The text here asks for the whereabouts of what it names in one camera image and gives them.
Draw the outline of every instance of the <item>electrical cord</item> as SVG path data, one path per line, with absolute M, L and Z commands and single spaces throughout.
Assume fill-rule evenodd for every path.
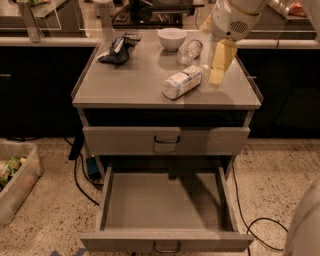
M 94 203 L 95 205 L 99 205 L 99 203 L 97 201 L 95 201 L 94 199 L 92 199 L 79 185 L 79 182 L 78 182 L 78 179 L 77 179 L 77 162 L 78 162 L 78 158 L 79 156 L 76 158 L 76 160 L 74 161 L 74 181 L 76 183 L 76 186 L 77 188 L 80 190 L 80 192 L 86 197 L 88 198 L 92 203 Z
M 73 145 L 73 143 L 71 143 L 67 138 L 63 138 L 70 146 Z M 94 203 L 95 205 L 99 205 L 99 203 L 97 201 L 95 201 L 93 198 L 91 198 L 80 186 L 78 179 L 77 179 L 77 162 L 78 159 L 80 157 L 81 160 L 81 169 L 82 169 L 82 173 L 84 175 L 84 177 L 86 178 L 86 180 L 93 185 L 96 189 L 98 190 L 102 190 L 103 188 L 103 184 L 100 183 L 94 183 L 94 181 L 92 181 L 86 174 L 85 172 L 85 168 L 84 168 L 84 159 L 81 153 L 79 153 L 79 155 L 76 157 L 75 161 L 74 161 L 74 181 L 76 183 L 77 188 L 80 190 L 80 192 L 86 197 L 88 198 L 92 203 Z
M 270 222 L 274 222 L 276 223 L 277 225 L 279 225 L 282 229 L 284 229 L 287 233 L 288 233 L 288 229 L 282 225 L 280 222 L 276 221 L 276 220 L 273 220 L 271 218 L 265 218 L 265 217 L 261 217 L 261 218 L 258 218 L 258 219 L 255 219 L 254 221 L 252 221 L 250 223 L 250 225 L 248 225 L 243 217 L 243 213 L 242 213 L 242 208 L 241 208 L 241 204 L 240 204 L 240 197 L 239 197 L 239 186 L 238 186 L 238 181 L 237 181 L 237 178 L 236 178 L 236 174 L 235 174 L 235 169 L 234 169 L 234 166 L 232 168 L 233 170 L 233 178 L 234 178 L 234 183 L 235 183 L 235 188 L 236 188 L 236 197 L 237 197 L 237 204 L 238 204 L 238 208 L 239 208 L 239 213 L 240 213 L 240 217 L 242 219 L 242 222 L 244 223 L 244 225 L 246 226 L 247 228 L 247 234 L 250 232 L 253 237 L 255 239 L 257 239 L 261 244 L 263 244 L 264 246 L 266 246 L 267 248 L 271 249 L 271 250 L 274 250 L 274 251 L 283 251 L 284 249 L 283 248 L 276 248 L 276 247 L 273 247 L 269 244 L 267 244 L 265 241 L 263 241 L 259 236 L 257 236 L 252 230 L 251 230 L 251 227 L 253 224 L 255 224 L 256 222 L 258 221 L 261 221 L 261 220 L 266 220 L 266 221 L 270 221 Z M 250 252 L 250 248 L 248 247 L 248 255 L 251 256 L 251 252 Z

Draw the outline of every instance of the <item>speckled floor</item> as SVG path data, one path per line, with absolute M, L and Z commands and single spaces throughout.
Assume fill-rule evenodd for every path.
M 94 231 L 98 207 L 88 201 L 75 185 L 74 161 L 68 160 L 70 145 L 60 138 L 43 138 L 33 143 L 38 145 L 44 174 L 16 213 L 14 220 L 7 226 L 0 226 L 0 255 L 129 255 L 89 253 L 84 249 L 79 237 L 83 232 Z M 319 176 L 319 170 L 320 140 L 249 139 L 235 162 L 240 200 L 247 223 L 259 217 L 270 217 L 289 227 L 297 203 L 312 181 Z M 95 200 L 99 200 L 100 191 L 84 180 L 80 169 L 78 177 L 83 189 Z M 245 233 L 246 229 L 236 204 L 232 175 L 228 179 L 228 188 L 239 231 Z M 252 229 L 274 247 L 284 246 L 286 233 L 278 226 L 260 222 Z M 252 256 L 281 255 L 266 249 L 257 241 L 254 241 L 250 248 Z

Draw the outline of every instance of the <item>closed drawer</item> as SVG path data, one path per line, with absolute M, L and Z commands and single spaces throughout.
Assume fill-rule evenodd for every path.
M 96 155 L 235 155 L 249 135 L 247 127 L 84 127 Z

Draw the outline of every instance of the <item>white bin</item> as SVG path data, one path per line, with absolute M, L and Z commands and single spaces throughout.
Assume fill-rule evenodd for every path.
M 0 224 L 9 224 L 12 221 L 16 211 L 43 173 L 37 148 L 33 143 L 0 141 L 0 161 L 9 160 L 12 156 L 26 158 L 0 192 Z

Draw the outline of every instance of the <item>countertop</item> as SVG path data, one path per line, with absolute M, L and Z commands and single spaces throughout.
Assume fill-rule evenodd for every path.
M 96 56 L 108 50 L 115 37 L 125 31 L 107 31 Z M 201 84 L 178 100 L 162 94 L 162 82 L 187 66 L 177 62 L 177 52 L 161 46 L 156 30 L 130 31 L 142 35 L 130 59 L 122 66 L 100 63 L 94 58 L 88 63 L 85 76 L 79 81 L 73 105 L 80 108 L 162 108 L 162 109 L 258 109 L 261 105 L 246 74 L 234 59 L 222 83 L 209 88 Z M 211 34 L 187 31 L 185 43 L 199 39 L 203 50 L 197 64 L 208 64 L 213 46 Z
M 67 0 L 50 0 L 48 3 L 32 7 L 33 15 L 37 18 L 44 18 Z M 20 17 L 19 7 L 10 0 L 0 1 L 0 17 Z

